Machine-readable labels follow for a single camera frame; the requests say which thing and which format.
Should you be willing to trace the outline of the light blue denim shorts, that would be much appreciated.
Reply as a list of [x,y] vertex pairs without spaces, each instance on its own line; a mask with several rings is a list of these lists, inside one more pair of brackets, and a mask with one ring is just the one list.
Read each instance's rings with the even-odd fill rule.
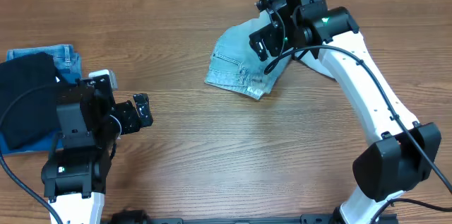
[[278,62],[274,70],[264,74],[264,69],[273,58],[260,61],[250,47],[249,36],[269,23],[268,13],[261,12],[258,18],[227,29],[219,37],[212,51],[205,83],[256,100],[269,94],[290,61],[289,57],[285,57]]

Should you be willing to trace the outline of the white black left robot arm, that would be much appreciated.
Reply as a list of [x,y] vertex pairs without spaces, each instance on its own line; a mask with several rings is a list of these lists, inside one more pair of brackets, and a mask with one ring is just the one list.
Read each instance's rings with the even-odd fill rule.
[[153,124],[147,94],[115,102],[115,88],[113,75],[98,74],[76,80],[56,99],[62,148],[41,171],[52,223],[100,223],[117,141]]

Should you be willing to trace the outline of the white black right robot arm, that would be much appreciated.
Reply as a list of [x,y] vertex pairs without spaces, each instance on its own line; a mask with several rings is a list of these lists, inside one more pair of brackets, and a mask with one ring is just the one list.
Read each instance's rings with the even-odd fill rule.
[[353,162],[357,188],[331,214],[304,214],[302,223],[396,223],[384,211],[438,172],[441,133],[422,124],[392,91],[365,45],[359,26],[325,0],[258,0],[267,25],[249,44],[270,73],[286,57],[311,55],[333,76],[358,114],[367,149]]

